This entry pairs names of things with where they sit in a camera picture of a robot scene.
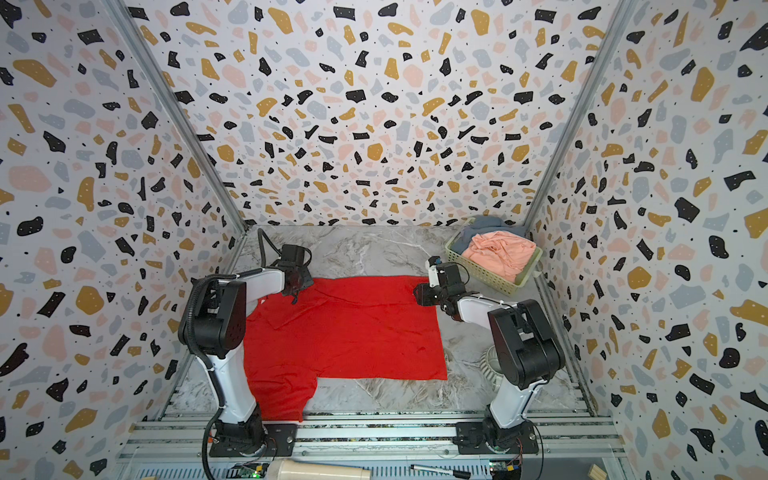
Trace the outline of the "red t shirt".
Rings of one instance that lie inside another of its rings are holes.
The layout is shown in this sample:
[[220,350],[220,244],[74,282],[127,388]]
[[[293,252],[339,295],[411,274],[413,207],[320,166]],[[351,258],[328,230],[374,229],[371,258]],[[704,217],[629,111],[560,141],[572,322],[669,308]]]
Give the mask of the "red t shirt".
[[418,276],[315,279],[297,298],[260,300],[246,319],[244,369],[268,421],[300,421],[318,381],[444,380],[437,311]]

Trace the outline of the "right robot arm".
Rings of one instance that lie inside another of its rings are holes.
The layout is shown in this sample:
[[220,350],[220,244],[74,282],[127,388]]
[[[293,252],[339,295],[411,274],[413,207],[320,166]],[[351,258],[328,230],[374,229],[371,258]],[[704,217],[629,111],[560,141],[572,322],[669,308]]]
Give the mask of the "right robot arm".
[[432,256],[426,268],[428,281],[414,289],[417,303],[489,330],[502,375],[482,421],[458,423],[453,443],[461,455],[537,453],[538,431],[527,412],[538,390],[565,366],[544,310],[535,300],[508,303],[468,291],[461,264]]

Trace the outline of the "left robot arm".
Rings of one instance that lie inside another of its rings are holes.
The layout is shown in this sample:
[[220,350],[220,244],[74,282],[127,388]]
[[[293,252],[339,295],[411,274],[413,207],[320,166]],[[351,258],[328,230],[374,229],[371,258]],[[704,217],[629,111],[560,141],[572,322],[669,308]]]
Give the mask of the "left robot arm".
[[251,456],[271,444],[245,373],[247,317],[259,300],[273,294],[297,300],[313,284],[308,248],[285,244],[276,253],[271,264],[195,281],[182,314],[179,341],[205,370],[217,402],[205,433],[211,454]]

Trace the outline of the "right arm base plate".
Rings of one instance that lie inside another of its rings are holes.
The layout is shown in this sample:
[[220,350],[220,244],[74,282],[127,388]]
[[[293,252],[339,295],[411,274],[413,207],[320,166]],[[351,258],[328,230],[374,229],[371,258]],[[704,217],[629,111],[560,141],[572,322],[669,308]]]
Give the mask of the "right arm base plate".
[[456,424],[456,436],[452,443],[460,455],[481,454],[537,454],[538,436],[534,424],[523,421],[509,428],[498,429],[490,419],[483,422],[461,422]]

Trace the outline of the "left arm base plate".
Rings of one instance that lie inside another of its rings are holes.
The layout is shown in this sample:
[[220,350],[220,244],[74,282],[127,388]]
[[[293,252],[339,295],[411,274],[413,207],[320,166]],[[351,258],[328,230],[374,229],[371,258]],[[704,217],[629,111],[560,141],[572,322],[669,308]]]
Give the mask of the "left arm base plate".
[[237,433],[217,432],[209,448],[214,458],[256,459],[291,457],[295,446],[298,425],[294,423],[267,423],[246,435],[240,428]]

